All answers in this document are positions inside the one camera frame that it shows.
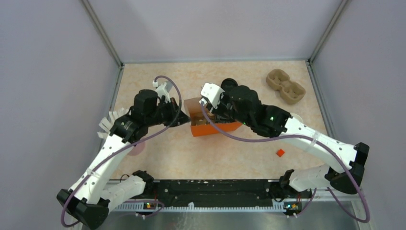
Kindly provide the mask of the orange paper bag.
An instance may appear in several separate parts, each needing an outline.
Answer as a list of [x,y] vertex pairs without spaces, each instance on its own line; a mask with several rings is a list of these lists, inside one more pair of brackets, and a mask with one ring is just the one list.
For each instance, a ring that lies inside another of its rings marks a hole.
[[[203,113],[201,110],[201,105],[199,104],[199,100],[200,98],[198,97],[184,100],[186,114],[189,117],[191,117],[191,115],[195,113]],[[204,111],[206,113],[209,113],[206,106],[204,106]],[[224,132],[232,132],[242,126],[240,122],[231,122],[222,118],[216,118],[216,116],[214,124],[217,125]],[[191,132],[194,137],[207,136],[219,133],[211,124],[201,126],[191,126]]]

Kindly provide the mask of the single pulp cup carrier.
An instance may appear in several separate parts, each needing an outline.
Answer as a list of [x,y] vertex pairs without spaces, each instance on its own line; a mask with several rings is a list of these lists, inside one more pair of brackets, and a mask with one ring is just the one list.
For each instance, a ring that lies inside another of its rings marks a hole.
[[[213,123],[215,122],[215,115],[212,113],[205,114]],[[191,115],[191,126],[209,125],[203,113],[195,113]]]

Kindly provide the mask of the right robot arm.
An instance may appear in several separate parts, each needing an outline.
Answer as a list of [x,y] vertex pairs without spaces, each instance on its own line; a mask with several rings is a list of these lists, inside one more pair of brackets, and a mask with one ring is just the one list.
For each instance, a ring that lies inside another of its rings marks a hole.
[[326,136],[291,113],[274,105],[263,104],[256,91],[240,85],[225,91],[205,83],[200,103],[210,113],[238,121],[259,136],[259,142],[283,140],[321,160],[324,165],[305,170],[288,170],[280,178],[286,197],[310,188],[332,187],[354,195],[360,191],[370,147],[365,143],[347,144]]

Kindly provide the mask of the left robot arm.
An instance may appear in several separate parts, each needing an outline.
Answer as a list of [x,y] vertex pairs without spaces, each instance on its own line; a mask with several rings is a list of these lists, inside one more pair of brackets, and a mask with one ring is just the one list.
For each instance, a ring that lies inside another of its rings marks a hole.
[[182,111],[181,96],[169,96],[168,90],[141,90],[134,104],[103,118],[99,136],[105,140],[99,153],[83,175],[69,188],[61,189],[56,198],[62,206],[61,225],[71,228],[78,224],[94,230],[107,216],[130,198],[148,198],[154,186],[143,177],[131,175],[123,183],[106,188],[111,175],[134,147],[155,138],[170,127],[189,122]]

